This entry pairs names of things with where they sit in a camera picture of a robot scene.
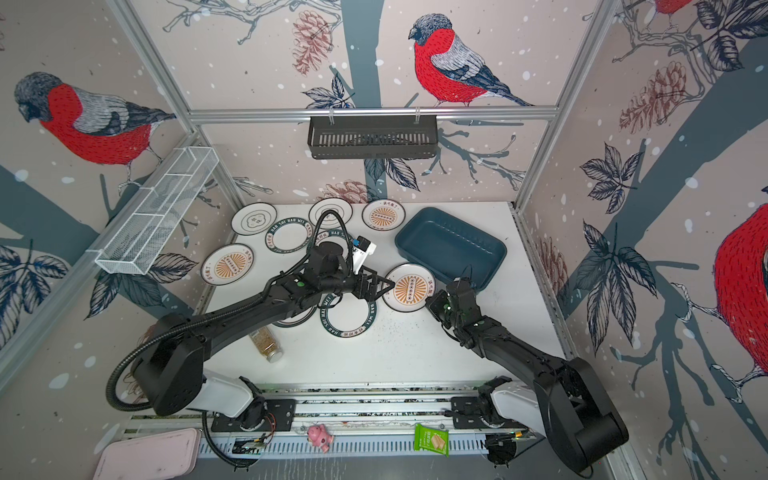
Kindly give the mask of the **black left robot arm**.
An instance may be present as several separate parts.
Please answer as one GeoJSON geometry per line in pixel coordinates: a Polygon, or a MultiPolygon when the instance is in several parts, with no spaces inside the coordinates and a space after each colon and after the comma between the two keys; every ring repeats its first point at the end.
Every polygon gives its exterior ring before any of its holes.
{"type": "Polygon", "coordinates": [[[149,408],[160,416],[188,409],[230,418],[257,409],[259,392],[250,380],[207,373],[205,362],[239,339],[318,305],[327,294],[378,300],[395,284],[365,266],[373,248],[364,242],[345,254],[340,245],[323,242],[250,298],[197,317],[164,317],[131,367],[149,408]]]}

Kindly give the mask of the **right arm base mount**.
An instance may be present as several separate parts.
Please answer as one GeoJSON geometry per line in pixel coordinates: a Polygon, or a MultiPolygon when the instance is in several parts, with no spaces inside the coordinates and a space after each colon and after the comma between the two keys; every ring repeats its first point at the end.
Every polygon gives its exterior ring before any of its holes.
{"type": "Polygon", "coordinates": [[[501,417],[487,396],[452,397],[443,414],[452,420],[455,429],[527,429],[517,421],[501,417]]]}

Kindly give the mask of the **large green rim plate back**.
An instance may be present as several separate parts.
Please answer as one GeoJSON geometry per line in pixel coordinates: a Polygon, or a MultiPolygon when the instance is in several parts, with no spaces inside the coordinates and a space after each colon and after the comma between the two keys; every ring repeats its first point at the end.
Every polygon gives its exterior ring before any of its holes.
{"type": "Polygon", "coordinates": [[[321,231],[317,238],[315,245],[319,246],[321,243],[330,242],[339,245],[342,248],[342,254],[347,254],[347,240],[344,236],[344,232],[341,229],[330,229],[321,231]]]}

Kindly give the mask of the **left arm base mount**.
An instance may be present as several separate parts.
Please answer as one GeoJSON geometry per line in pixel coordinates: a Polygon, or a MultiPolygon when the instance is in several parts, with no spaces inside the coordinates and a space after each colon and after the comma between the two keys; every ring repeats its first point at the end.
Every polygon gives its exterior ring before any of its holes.
{"type": "Polygon", "coordinates": [[[215,433],[288,432],[291,430],[297,401],[288,398],[257,398],[237,417],[216,413],[211,430],[215,433]]]}

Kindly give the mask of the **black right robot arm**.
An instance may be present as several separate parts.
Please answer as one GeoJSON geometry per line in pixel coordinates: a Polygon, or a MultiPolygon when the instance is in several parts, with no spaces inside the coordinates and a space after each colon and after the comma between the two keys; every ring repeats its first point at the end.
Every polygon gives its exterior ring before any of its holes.
{"type": "Polygon", "coordinates": [[[547,354],[484,315],[467,278],[457,278],[426,299],[443,329],[464,348],[495,362],[530,387],[543,433],[575,473],[621,447],[629,432],[592,366],[547,354]]]}

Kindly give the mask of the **dark teal plastic bin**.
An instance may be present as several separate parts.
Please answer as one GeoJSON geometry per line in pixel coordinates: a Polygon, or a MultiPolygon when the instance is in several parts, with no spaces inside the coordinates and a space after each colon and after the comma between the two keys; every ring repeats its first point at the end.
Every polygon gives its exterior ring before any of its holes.
{"type": "Polygon", "coordinates": [[[467,278],[487,288],[507,255],[503,241],[435,207],[416,213],[395,236],[398,253],[444,284],[467,278]]]}

